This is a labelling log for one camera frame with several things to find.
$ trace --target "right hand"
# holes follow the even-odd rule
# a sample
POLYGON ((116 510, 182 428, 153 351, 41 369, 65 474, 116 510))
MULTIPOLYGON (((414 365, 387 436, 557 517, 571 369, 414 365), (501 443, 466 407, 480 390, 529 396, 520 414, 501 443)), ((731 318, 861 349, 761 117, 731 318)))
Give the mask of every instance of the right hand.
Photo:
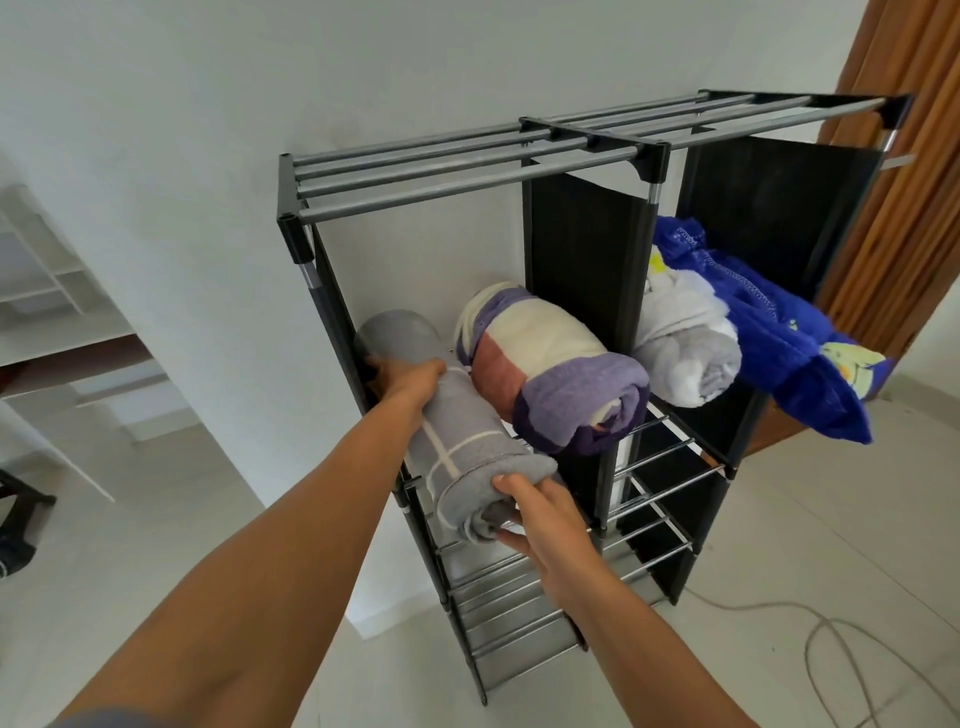
POLYGON ((511 520, 526 532, 501 528, 497 541, 530 557, 550 599, 565 612, 575 612, 585 590, 612 572, 593 547, 573 496, 550 478, 534 485, 519 473, 498 475, 492 483, 516 501, 518 511, 511 520))

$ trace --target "white stripe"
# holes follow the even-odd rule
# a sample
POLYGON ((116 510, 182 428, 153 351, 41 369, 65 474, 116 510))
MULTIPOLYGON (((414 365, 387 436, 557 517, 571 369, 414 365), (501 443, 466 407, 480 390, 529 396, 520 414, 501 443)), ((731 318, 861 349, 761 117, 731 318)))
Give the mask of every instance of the white stripe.
MULTIPOLYGON (((497 430, 497 429, 487 430, 486 432, 478 432, 478 433, 475 434, 475 435, 470 435, 469 437, 467 437, 466 440, 462 441, 461 443, 459 443, 459 444, 453 446, 452 448, 450 448, 449 450, 447 450, 447 451, 446 451, 446 455, 447 455, 447 457, 449 457, 449 456, 452 455, 454 452, 456 452, 458 449, 462 448, 464 445, 469 445, 470 443, 472 443, 472 442, 474 442, 474 441, 476 441, 476 440, 479 440, 479 439, 482 438, 482 437, 490 437, 491 435, 502 435, 502 434, 504 434, 504 432, 503 432, 502 430, 497 430)), ((438 460, 437 462, 435 462, 435 463, 433 464, 433 467, 430 469, 430 472, 426 474, 426 483, 427 483, 427 486, 428 486, 428 487, 429 487, 429 485, 433 482, 433 481, 432 481, 433 472, 434 472, 435 470, 437 470, 437 466, 438 466, 438 465, 440 465, 440 460, 438 460)), ((449 465, 447 465, 447 469, 450 470, 451 467, 454 468, 454 470, 456 470, 456 466, 453 465, 453 461, 452 461, 452 460, 450 461, 449 465)), ((453 473, 451 473, 451 475, 453 475, 454 477, 456 477, 456 476, 459 475, 459 474, 460 474, 460 471, 457 471, 456 475, 453 475, 453 473)))
POLYGON ((430 474, 426 477, 427 487, 430 487, 430 475, 433 474, 433 471, 441 463, 446 467, 446 471, 450 473, 451 478, 459 477, 460 471, 457 469, 457 466, 453 464, 453 460, 450 459, 450 453, 446 451, 444 443, 441 442, 440 436, 437 434, 437 430, 433 428, 427 419, 423 418, 423 424, 420 426, 423 428, 423 434, 426 435, 427 439, 433 445, 433 449, 437 451, 437 463, 430 469, 430 474))

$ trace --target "blue clothing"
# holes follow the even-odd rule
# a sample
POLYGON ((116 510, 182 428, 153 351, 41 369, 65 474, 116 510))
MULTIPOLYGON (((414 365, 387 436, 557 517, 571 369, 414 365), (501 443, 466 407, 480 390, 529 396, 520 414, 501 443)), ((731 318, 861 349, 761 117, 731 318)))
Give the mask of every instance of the blue clothing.
POLYGON ((835 330, 812 303, 735 257, 709 250, 696 220, 659 218, 654 244, 668 266, 696 271, 730 307, 744 381, 772 394, 784 412, 817 432, 872 442, 860 400, 883 383, 893 369, 891 359, 835 330))

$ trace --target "white wall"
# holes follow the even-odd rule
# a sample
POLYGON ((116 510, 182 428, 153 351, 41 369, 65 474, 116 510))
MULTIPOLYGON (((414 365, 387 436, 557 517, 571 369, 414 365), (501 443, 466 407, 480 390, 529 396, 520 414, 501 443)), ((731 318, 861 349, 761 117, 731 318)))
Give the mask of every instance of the white wall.
MULTIPOLYGON (((2 151, 266 503, 356 411, 273 222, 276 155, 709 83, 830 90, 864 0, 5 0, 2 151)), ((515 189, 324 227, 355 318, 520 276, 515 189)), ((432 591, 391 506, 348 616, 432 591)))
POLYGON ((960 399, 960 279, 954 282, 930 320, 897 365, 898 375, 960 399))

